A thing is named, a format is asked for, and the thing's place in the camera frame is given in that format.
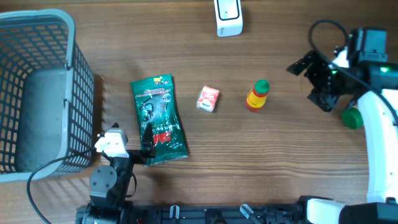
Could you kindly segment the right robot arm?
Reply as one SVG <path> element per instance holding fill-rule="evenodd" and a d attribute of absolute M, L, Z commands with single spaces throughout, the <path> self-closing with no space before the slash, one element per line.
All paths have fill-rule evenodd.
<path fill-rule="evenodd" d="M 287 68 L 308 78 L 308 99 L 330 112 L 339 97 L 352 95 L 366 135 L 367 202 L 345 205 L 328 198 L 300 198 L 302 223 L 397 223 L 397 64 L 387 60 L 384 29 L 345 33 L 329 60 L 315 46 Z"/>

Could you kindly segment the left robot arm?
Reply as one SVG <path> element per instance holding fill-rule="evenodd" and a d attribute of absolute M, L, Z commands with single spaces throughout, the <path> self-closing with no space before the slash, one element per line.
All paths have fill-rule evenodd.
<path fill-rule="evenodd" d="M 140 149 L 127 150 L 127 142 L 127 135 L 118 123 L 98 135 L 96 151 L 109 161 L 109 165 L 99 166 L 93 171 L 90 202 L 76 211 L 77 224 L 140 222 L 140 214 L 134 209 L 134 204 L 126 200 L 127 190 L 131 179 L 136 179 L 134 165 L 145 165 L 148 159 L 156 156 L 152 125 L 145 126 Z"/>

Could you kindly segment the green 3M gloves package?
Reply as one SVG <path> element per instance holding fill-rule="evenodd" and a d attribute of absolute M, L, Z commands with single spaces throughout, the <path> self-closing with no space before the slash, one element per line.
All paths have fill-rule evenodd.
<path fill-rule="evenodd" d="M 152 125 L 156 156 L 147 166 L 188 157 L 185 133 L 177 110 L 171 74 L 131 82 L 140 138 Z"/>

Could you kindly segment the red chili sauce bottle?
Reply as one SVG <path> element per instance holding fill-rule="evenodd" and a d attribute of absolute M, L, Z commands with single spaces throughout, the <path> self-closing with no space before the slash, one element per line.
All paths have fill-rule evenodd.
<path fill-rule="evenodd" d="M 258 80 L 246 97 L 246 107 L 248 110 L 256 112 L 263 108 L 269 90 L 270 84 L 267 80 Z"/>

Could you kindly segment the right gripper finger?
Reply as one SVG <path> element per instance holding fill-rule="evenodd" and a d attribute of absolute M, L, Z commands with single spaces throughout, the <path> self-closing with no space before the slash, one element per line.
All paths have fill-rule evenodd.
<path fill-rule="evenodd" d="M 314 51 L 308 51 L 302 58 L 287 67 L 287 71 L 293 75 L 300 75 L 313 62 Z"/>
<path fill-rule="evenodd" d="M 330 112 L 337 104 L 339 95 L 318 91 L 316 88 L 313 88 L 307 98 L 322 111 Z"/>

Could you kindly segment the red white small packet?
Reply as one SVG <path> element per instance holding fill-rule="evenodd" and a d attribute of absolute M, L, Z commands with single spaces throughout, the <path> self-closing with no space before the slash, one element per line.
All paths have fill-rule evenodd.
<path fill-rule="evenodd" d="M 204 86 L 197 99 L 197 108 L 212 112 L 216 106 L 219 95 L 219 90 Z"/>

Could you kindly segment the green lid seasoning jar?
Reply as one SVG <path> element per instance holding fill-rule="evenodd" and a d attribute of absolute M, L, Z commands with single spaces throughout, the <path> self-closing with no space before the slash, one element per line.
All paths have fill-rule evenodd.
<path fill-rule="evenodd" d="M 343 124 L 350 129 L 359 129 L 364 126 L 364 121 L 359 109 L 350 107 L 341 114 Z"/>

